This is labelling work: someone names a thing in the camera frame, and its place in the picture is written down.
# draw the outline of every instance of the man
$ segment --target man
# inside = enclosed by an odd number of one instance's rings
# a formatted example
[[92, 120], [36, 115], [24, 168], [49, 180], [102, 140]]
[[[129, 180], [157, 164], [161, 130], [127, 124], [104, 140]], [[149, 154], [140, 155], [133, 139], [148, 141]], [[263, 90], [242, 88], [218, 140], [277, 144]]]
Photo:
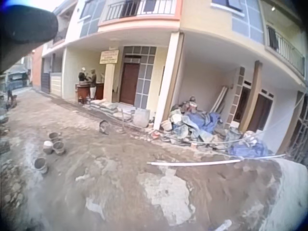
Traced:
[[9, 99], [11, 99], [11, 104], [13, 104], [12, 90], [13, 90], [12, 77], [9, 77], [9, 79], [8, 79], [8, 81], [6, 83], [6, 91], [8, 93], [8, 102], [9, 102]]
[[90, 85], [90, 97], [91, 100], [94, 100], [95, 98], [95, 92], [96, 92], [96, 73], [95, 73], [95, 69], [91, 70], [91, 85]]
[[81, 68], [81, 72], [79, 72], [79, 75], [78, 75], [78, 78], [79, 78], [80, 82], [88, 80], [86, 75], [85, 75], [85, 72], [86, 72], [86, 69], [84, 67]]

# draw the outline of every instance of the balcony railing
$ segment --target balcony railing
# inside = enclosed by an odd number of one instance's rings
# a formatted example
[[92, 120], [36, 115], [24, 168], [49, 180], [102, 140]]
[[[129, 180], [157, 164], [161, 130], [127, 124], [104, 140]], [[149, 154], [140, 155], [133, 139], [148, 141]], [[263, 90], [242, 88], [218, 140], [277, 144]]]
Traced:
[[55, 44], [58, 41], [65, 39], [66, 34], [67, 34], [67, 28], [63, 29], [62, 31], [58, 31], [56, 37], [54, 37], [54, 39], [53, 39], [53, 44]]
[[177, 0], [131, 0], [108, 5], [104, 21], [136, 15], [174, 15]]
[[272, 27], [267, 26], [268, 45], [280, 56], [287, 60], [299, 73], [305, 74], [305, 57], [281, 34]]

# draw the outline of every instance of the sky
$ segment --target sky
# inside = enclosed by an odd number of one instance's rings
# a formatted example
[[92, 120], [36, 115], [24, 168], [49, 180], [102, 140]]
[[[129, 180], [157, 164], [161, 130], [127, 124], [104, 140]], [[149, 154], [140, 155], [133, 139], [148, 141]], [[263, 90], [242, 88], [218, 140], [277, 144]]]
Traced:
[[53, 11], [64, 0], [7, 0], [6, 5], [26, 5]]

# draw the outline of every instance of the two-story house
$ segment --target two-story house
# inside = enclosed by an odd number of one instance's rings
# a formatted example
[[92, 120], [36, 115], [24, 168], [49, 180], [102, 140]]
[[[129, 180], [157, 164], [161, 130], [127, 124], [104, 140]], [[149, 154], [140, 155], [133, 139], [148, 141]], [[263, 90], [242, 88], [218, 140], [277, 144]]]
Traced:
[[[75, 100], [81, 68], [95, 69], [104, 98], [149, 109], [155, 129], [176, 103], [195, 96], [209, 112], [220, 98], [225, 128], [258, 132], [276, 153], [308, 149], [307, 41], [290, 1], [66, 0], [54, 13], [34, 86]], [[100, 64], [108, 50], [116, 63]]]

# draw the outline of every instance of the sign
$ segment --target sign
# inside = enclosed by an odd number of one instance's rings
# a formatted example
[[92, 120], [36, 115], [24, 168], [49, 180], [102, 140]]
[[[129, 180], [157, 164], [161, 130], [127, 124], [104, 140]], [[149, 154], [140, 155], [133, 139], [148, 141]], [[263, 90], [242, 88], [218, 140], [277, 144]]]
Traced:
[[102, 51], [100, 64], [116, 64], [119, 50]]

